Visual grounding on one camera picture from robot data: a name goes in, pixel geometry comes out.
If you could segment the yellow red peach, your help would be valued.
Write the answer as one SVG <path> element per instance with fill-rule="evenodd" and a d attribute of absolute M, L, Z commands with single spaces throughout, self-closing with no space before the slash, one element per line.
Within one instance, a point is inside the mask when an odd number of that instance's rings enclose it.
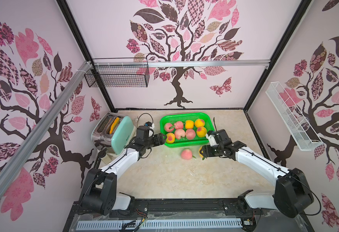
<path fill-rule="evenodd" d="M 175 134 L 172 132 L 169 132 L 166 134 L 166 143 L 167 144 L 173 144 L 176 140 Z"/>
<path fill-rule="evenodd" d="M 199 127 L 204 127 L 205 126 L 205 121 L 203 119 L 197 119 L 194 121 L 194 125 L 199 128 Z"/>
<path fill-rule="evenodd" d="M 204 126 L 198 127 L 196 130 L 196 134 L 199 138 L 203 138 L 207 134 L 207 129 Z"/>

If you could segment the pink peach front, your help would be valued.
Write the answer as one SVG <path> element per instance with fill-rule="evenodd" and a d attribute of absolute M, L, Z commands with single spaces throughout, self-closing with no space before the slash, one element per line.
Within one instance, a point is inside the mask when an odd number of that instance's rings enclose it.
<path fill-rule="evenodd" d="M 164 129 L 165 129 L 165 132 L 167 132 L 167 133 L 173 132 L 174 129 L 175 129 L 175 126 L 172 123 L 166 123 L 164 125 Z"/>

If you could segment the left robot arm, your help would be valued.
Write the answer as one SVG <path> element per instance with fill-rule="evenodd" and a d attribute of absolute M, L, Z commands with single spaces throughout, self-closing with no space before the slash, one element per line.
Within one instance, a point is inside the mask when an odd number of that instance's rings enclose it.
<path fill-rule="evenodd" d="M 147 138 L 132 138 L 121 155 L 108 165 L 91 169 L 79 197 L 79 206 L 87 212 L 108 215 L 112 210 L 127 210 L 134 199 L 118 193 L 118 179 L 139 161 L 146 150 L 164 145 L 167 136 L 159 133 Z"/>

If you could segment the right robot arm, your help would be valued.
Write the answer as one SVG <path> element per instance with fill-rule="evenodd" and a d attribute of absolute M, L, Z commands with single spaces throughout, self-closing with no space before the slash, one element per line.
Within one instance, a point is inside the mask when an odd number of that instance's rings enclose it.
<path fill-rule="evenodd" d="M 199 155 L 203 159 L 232 159 L 253 169 L 272 184 L 272 191 L 248 190 L 239 196 L 242 206 L 247 209 L 279 210 L 283 215 L 294 218 L 314 202 L 314 194 L 301 170 L 277 165 L 240 141 L 225 145 L 211 142 L 200 148 Z"/>

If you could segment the pink peach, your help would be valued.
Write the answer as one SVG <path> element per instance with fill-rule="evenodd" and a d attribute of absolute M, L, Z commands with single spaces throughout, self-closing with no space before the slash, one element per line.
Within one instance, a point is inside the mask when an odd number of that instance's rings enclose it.
<path fill-rule="evenodd" d="M 193 129 L 187 129 L 185 131 L 185 137 L 188 140 L 193 140 L 196 137 L 196 132 Z"/>
<path fill-rule="evenodd" d="M 191 160 L 191 159 L 195 158 L 195 156 L 193 155 L 191 149 L 186 148 L 181 152 L 181 158 L 184 159 L 184 160 Z"/>
<path fill-rule="evenodd" d="M 180 140 L 182 138 L 185 138 L 186 137 L 186 133 L 185 133 L 185 130 L 184 129 L 177 129 L 174 133 L 175 135 L 175 138 L 177 140 Z"/>
<path fill-rule="evenodd" d="M 182 121 L 177 121 L 174 124 L 175 129 L 183 129 L 184 128 L 184 123 Z"/>
<path fill-rule="evenodd" d="M 174 129 L 175 129 L 175 126 L 172 123 L 166 123 L 164 125 L 164 129 L 165 129 L 165 132 L 167 132 L 167 133 L 173 132 Z"/>

